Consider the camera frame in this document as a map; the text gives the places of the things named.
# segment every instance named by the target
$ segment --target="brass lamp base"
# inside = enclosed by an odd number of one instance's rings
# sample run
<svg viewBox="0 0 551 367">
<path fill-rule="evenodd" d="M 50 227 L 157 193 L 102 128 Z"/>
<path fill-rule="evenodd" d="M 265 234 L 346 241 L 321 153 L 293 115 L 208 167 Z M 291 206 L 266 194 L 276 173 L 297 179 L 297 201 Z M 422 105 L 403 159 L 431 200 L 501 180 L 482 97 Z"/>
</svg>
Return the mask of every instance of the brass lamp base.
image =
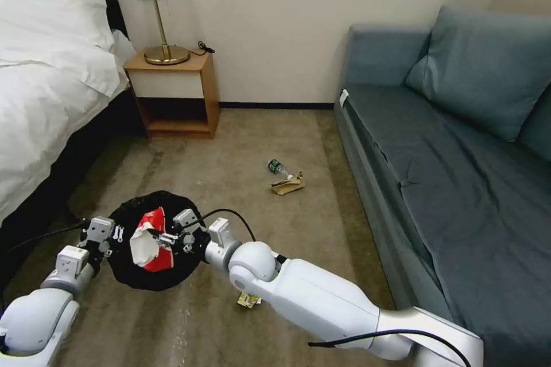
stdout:
<svg viewBox="0 0 551 367">
<path fill-rule="evenodd" d="M 178 64 L 189 60 L 189 50 L 179 46 L 162 45 L 146 49 L 143 57 L 147 63 L 156 65 Z"/>
</svg>

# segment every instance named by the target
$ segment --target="red and white paper bag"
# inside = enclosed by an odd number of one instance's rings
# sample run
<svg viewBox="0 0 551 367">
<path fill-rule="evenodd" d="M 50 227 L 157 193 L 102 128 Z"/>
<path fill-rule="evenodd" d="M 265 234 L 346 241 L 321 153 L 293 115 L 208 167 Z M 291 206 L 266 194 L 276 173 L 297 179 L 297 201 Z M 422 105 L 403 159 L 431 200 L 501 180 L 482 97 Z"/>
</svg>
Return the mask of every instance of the red and white paper bag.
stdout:
<svg viewBox="0 0 551 367">
<path fill-rule="evenodd" d="M 174 267 L 174 257 L 170 247 L 159 247 L 148 229 L 165 233 L 165 212 L 162 208 L 144 214 L 138 228 L 130 238 L 132 261 L 143 269 L 156 272 Z"/>
</svg>

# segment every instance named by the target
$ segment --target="power cord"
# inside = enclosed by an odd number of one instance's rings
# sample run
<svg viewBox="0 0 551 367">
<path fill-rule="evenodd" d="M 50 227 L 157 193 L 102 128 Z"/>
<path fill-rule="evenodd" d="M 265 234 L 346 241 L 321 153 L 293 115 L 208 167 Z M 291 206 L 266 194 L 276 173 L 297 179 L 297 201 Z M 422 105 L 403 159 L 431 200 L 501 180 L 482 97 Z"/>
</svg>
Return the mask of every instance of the power cord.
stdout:
<svg viewBox="0 0 551 367">
<path fill-rule="evenodd" d="M 216 50 L 214 49 L 211 49 L 210 47 L 208 47 L 205 43 L 203 43 L 202 41 L 199 41 L 197 42 L 197 47 L 199 49 L 201 49 L 203 52 L 202 53 L 195 53 L 194 51 L 190 50 L 189 52 L 190 53 L 193 53 L 195 56 L 204 56 L 205 54 L 207 53 L 216 53 Z"/>
<path fill-rule="evenodd" d="M 64 233 L 64 232 L 69 232 L 69 231 L 74 231 L 75 229 L 88 228 L 89 225 L 90 225 L 90 220 L 85 219 L 85 220 L 82 220 L 81 222 L 79 222 L 79 223 L 77 223 L 77 224 L 75 224 L 71 227 L 59 229 L 57 231 L 47 232 L 45 234 L 42 234 L 42 235 L 36 236 L 34 238 L 28 239 L 26 241 L 23 241 L 20 244 L 17 244 L 15 247 L 11 247 L 10 249 L 8 249 L 4 253 L 3 258 L 6 259 L 7 256 L 10 255 L 13 251 L 15 251 L 18 248 L 23 247 L 24 245 L 30 244 L 30 243 L 35 242 L 35 241 L 39 241 L 39 240 L 47 238 L 47 237 L 51 237 L 53 235 L 57 235 L 57 234 L 61 234 L 61 233 Z M 0 291 L 0 310 L 1 310 L 0 315 L 4 314 L 5 309 L 6 309 L 6 306 L 5 306 L 5 300 L 4 300 L 4 290 L 2 289 L 2 291 Z"/>
<path fill-rule="evenodd" d="M 463 355 L 459 349 L 451 344 L 446 339 L 443 339 L 442 337 L 439 337 L 438 335 L 427 333 L 426 331 L 421 330 L 386 330 L 386 331 L 376 331 L 374 333 L 367 333 L 367 334 L 361 334 L 361 335 L 353 335 L 352 337 L 342 338 L 339 340 L 334 341 L 325 341 L 325 342 L 309 342 L 309 347 L 320 347 L 320 348 L 333 348 L 337 345 L 346 344 L 349 342 L 358 341 L 361 339 L 366 338 L 374 338 L 374 337 L 380 337 L 382 335 L 394 335 L 394 334 L 415 334 L 415 335 L 424 335 L 425 337 L 429 337 L 432 339 L 435 339 L 436 341 L 441 342 L 442 344 L 448 346 L 454 353 L 456 353 L 459 358 L 465 363 L 465 367 L 471 367 L 471 363 L 467 360 L 467 358 Z"/>
<path fill-rule="evenodd" d="M 232 213 L 233 215 L 237 216 L 237 218 L 239 218 L 241 220 L 241 222 L 243 222 L 243 225 L 245 226 L 245 228 L 247 228 L 247 231 L 249 232 L 249 235 L 251 236 L 251 239 L 253 241 L 256 241 L 257 239 L 254 237 L 254 234 L 253 234 L 253 231 L 251 230 L 251 227 L 249 226 L 249 224 L 247 223 L 247 221 L 245 221 L 245 218 L 243 218 L 238 212 L 234 211 L 233 209 L 227 209 L 227 208 L 219 208 L 219 209 L 215 209 L 215 210 L 212 210 L 210 211 L 209 213 L 203 215 L 202 217 L 200 217 L 199 219 L 193 221 L 193 222 L 190 222 L 189 224 L 186 224 L 184 225 L 183 227 L 180 227 L 180 229 L 182 230 L 182 232 L 180 232 L 180 234 L 178 235 L 179 238 L 182 238 L 183 236 L 185 236 L 185 232 L 183 231 L 184 229 L 187 229 L 189 227 L 192 227 L 194 226 L 195 224 L 197 224 L 198 222 L 201 222 L 203 221 L 205 218 L 209 218 L 209 216 L 211 215 L 214 215 L 215 213 L 219 213 L 219 212 L 229 212 L 229 213 Z"/>
</svg>

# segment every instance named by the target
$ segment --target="floor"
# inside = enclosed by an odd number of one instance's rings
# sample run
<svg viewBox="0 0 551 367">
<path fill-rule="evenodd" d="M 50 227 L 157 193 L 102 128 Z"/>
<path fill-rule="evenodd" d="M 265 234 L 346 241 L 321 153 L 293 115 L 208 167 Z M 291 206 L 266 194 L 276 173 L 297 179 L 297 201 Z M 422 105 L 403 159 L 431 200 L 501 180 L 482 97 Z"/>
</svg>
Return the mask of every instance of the floor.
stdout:
<svg viewBox="0 0 551 367">
<path fill-rule="evenodd" d="M 272 158 L 302 170 L 306 187 L 273 194 Z M 118 139 L 70 201 L 79 216 L 109 215 L 122 202 L 165 189 L 203 213 L 233 208 L 258 240 L 357 283 L 378 306 L 393 303 L 340 143 L 332 111 L 223 110 L 214 140 Z M 232 220 L 235 234 L 247 233 Z M 74 235 L 43 241 L 7 292 L 37 287 Z M 224 274 L 205 264 L 161 293 L 118 284 L 105 264 L 82 302 L 58 366 L 396 366 L 362 350 L 312 349 L 309 334 L 271 310 L 236 304 Z"/>
</svg>

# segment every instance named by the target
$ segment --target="nightstand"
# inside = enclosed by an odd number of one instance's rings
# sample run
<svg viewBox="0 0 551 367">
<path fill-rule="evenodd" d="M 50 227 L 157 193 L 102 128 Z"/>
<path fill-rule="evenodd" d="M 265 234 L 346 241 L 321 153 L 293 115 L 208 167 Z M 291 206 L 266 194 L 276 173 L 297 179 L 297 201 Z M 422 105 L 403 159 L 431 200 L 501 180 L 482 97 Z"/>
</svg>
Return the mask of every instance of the nightstand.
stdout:
<svg viewBox="0 0 551 367">
<path fill-rule="evenodd" d="M 147 63 L 141 52 L 125 70 L 148 136 L 214 137 L 219 108 L 210 53 L 192 54 L 186 62 L 158 66 Z"/>
</svg>

